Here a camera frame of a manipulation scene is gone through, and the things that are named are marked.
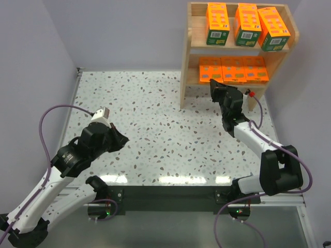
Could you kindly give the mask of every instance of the cardboard box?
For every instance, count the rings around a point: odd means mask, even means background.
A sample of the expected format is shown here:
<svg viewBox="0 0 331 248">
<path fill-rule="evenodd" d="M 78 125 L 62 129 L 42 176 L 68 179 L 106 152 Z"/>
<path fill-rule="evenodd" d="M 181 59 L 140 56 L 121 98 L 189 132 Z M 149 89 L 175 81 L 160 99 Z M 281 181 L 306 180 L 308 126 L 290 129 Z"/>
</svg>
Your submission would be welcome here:
<svg viewBox="0 0 331 248">
<path fill-rule="evenodd" d="M 243 56 L 247 84 L 266 84 L 269 81 L 262 56 Z"/>
<path fill-rule="evenodd" d="M 211 79 L 223 83 L 221 59 L 218 57 L 199 58 L 200 80 L 199 84 L 209 84 Z"/>
<path fill-rule="evenodd" d="M 263 51 L 282 50 L 291 36 L 275 7 L 258 9 L 262 32 L 258 42 Z"/>
<path fill-rule="evenodd" d="M 206 12 L 207 45 L 225 45 L 230 32 L 227 5 L 208 3 Z"/>
<path fill-rule="evenodd" d="M 243 84 L 246 82 L 242 57 L 221 57 L 223 81 L 225 84 Z"/>
<path fill-rule="evenodd" d="M 255 46 L 261 34 L 256 4 L 238 4 L 234 17 L 234 42 L 241 46 Z"/>
</svg>

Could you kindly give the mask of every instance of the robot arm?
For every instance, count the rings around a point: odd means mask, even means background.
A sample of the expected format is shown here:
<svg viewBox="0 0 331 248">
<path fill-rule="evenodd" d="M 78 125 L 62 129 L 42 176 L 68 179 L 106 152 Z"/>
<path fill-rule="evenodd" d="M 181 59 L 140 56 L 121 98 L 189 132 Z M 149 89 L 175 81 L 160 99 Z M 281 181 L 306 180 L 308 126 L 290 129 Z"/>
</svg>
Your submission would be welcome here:
<svg viewBox="0 0 331 248">
<path fill-rule="evenodd" d="M 65 199 L 51 205 L 55 197 L 71 183 L 74 178 L 89 168 L 91 163 L 105 152 L 114 152 L 122 149 L 128 142 L 128 138 L 120 134 L 112 123 L 108 122 L 109 109 L 103 108 L 96 111 L 91 119 L 91 123 L 83 129 L 81 136 L 76 137 L 68 145 L 60 148 L 56 156 L 51 161 L 50 178 L 47 184 L 42 187 L 46 178 L 43 176 L 37 186 L 31 191 L 29 196 L 9 214 L 0 215 L 0 229 L 6 230 L 14 222 L 10 230 L 10 237 L 19 247 L 28 234 L 44 231 L 47 225 L 52 226 L 68 211 L 73 211 L 75 206 L 81 206 L 95 198 L 94 188 L 90 185 L 82 186 L 84 194 L 77 194 L 66 197 Z M 22 206 L 29 201 L 29 205 L 22 212 L 18 220 L 15 216 Z"/>
<path fill-rule="evenodd" d="M 228 200 L 241 198 L 246 194 L 265 192 L 275 195 L 281 192 L 299 188 L 303 185 L 300 164 L 288 154 L 271 146 L 276 144 L 297 155 L 293 146 L 283 146 L 249 126 L 249 119 L 242 113 L 243 94 L 232 86 L 210 81 L 210 93 L 213 102 L 218 102 L 222 112 L 224 129 L 232 136 L 248 146 L 260 159 L 260 174 L 238 178 L 232 181 Z M 269 142 L 263 141 L 252 129 Z"/>
</svg>

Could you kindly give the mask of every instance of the green label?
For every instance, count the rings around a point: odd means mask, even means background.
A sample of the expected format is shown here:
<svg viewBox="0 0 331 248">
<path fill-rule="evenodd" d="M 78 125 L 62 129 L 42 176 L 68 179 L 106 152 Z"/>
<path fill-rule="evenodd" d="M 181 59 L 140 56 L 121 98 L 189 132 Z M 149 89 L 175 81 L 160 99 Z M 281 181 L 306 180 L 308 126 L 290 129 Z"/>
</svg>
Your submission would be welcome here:
<svg viewBox="0 0 331 248">
<path fill-rule="evenodd" d="M 243 78 L 244 75 L 243 75 L 242 73 L 240 73 L 240 74 L 235 74 L 235 77 L 236 77 L 236 78 L 241 78 L 241 77 Z"/>
<path fill-rule="evenodd" d="M 241 45 L 244 47 L 255 46 L 261 32 L 258 31 L 245 31 L 239 28 L 237 36 L 235 37 L 236 45 Z"/>
<path fill-rule="evenodd" d="M 224 30 L 209 30 L 207 37 L 207 45 L 225 45 L 229 31 Z"/>
<path fill-rule="evenodd" d="M 261 49 L 263 51 L 280 51 L 288 41 L 289 36 L 271 37 L 267 34 L 265 37 Z"/>
</svg>

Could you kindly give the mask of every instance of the white wall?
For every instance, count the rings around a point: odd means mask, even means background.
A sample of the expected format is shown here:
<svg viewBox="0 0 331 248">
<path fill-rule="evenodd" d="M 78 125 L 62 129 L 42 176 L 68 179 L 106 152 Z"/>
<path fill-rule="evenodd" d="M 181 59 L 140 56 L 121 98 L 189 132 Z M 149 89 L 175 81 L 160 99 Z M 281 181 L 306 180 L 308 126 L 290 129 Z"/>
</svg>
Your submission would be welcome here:
<svg viewBox="0 0 331 248">
<path fill-rule="evenodd" d="M 267 91 L 280 141 L 294 145 L 313 174 L 304 197 L 319 247 L 331 240 L 331 2 L 302 0 L 300 40 Z"/>
<path fill-rule="evenodd" d="M 39 118 L 69 103 L 76 68 L 41 0 L 0 1 L 0 33 L 0 213 L 7 213 L 46 171 Z M 65 114 L 54 111 L 44 123 L 52 156 Z"/>
<path fill-rule="evenodd" d="M 43 1 L 78 67 L 180 69 L 188 0 Z M 300 1 L 259 2 L 288 4 L 294 12 Z"/>
</svg>

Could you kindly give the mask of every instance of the terrazzo table surface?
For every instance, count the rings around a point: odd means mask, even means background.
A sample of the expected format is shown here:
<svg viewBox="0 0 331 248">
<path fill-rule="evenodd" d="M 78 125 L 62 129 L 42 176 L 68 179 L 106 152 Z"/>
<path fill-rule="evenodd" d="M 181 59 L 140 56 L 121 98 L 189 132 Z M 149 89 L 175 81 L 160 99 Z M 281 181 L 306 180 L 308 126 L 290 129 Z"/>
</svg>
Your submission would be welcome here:
<svg viewBox="0 0 331 248">
<path fill-rule="evenodd" d="M 218 103 L 208 86 L 189 87 L 179 108 L 180 72 L 83 72 L 74 104 L 94 112 L 110 109 L 110 121 L 130 141 L 120 151 L 105 153 L 74 180 L 91 175 L 120 185 L 231 185 L 234 178 L 256 175 L 258 157 L 222 127 Z M 261 131 L 276 140 L 262 97 Z M 260 119 L 258 106 L 244 114 Z M 90 118 L 73 110 L 64 143 L 80 135 Z"/>
</svg>

